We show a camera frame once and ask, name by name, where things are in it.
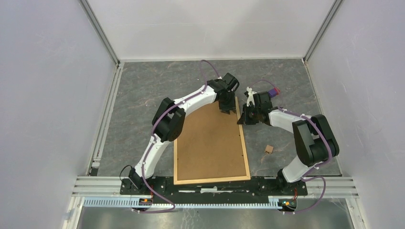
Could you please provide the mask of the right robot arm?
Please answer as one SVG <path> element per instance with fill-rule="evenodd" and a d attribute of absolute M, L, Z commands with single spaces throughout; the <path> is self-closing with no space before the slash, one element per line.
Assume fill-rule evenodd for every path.
<path fill-rule="evenodd" d="M 339 154 L 339 145 L 324 115 L 306 116 L 274 107 L 268 92 L 254 92 L 250 87 L 245 95 L 247 102 L 237 122 L 239 125 L 264 123 L 294 136 L 297 155 L 277 174 L 276 189 L 280 194 L 289 194 L 296 182 L 306 181 L 305 176 L 312 170 L 319 169 Z"/>

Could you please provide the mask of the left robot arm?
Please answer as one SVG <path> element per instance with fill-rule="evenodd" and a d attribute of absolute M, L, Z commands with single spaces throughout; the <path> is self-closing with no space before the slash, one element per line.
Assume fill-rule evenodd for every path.
<path fill-rule="evenodd" d="M 178 99 L 164 98 L 152 119 L 151 137 L 140 161 L 131 168 L 128 178 L 138 194 L 149 191 L 150 181 L 163 151 L 176 140 L 183 129 L 186 116 L 199 108 L 217 102 L 219 110 L 229 114 L 236 111 L 235 91 L 239 81 L 230 73 L 206 81 L 196 91 Z"/>

